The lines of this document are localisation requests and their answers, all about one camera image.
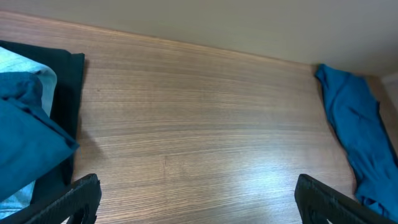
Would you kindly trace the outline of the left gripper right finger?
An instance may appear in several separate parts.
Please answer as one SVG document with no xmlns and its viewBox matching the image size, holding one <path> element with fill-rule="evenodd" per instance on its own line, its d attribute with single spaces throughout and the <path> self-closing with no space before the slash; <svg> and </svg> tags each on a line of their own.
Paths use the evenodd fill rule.
<svg viewBox="0 0 398 224">
<path fill-rule="evenodd" d="M 294 197 L 303 224 L 395 224 L 307 174 L 299 175 Z"/>
</svg>

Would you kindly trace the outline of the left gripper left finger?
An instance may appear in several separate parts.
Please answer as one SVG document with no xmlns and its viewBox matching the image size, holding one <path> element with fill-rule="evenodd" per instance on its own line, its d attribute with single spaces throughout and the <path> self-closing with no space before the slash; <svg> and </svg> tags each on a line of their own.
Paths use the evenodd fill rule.
<svg viewBox="0 0 398 224">
<path fill-rule="evenodd" d="M 94 224 L 101 200 L 100 180 L 88 174 L 67 188 L 1 220 L 2 224 Z"/>
</svg>

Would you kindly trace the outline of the navy blue shorts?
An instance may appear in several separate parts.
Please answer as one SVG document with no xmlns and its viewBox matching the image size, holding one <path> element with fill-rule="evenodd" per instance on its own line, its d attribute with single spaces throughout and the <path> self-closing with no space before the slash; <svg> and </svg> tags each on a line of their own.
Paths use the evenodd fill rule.
<svg viewBox="0 0 398 224">
<path fill-rule="evenodd" d="M 79 147 L 45 113 L 42 92 L 33 73 L 1 74 L 1 200 L 42 177 Z"/>
</svg>

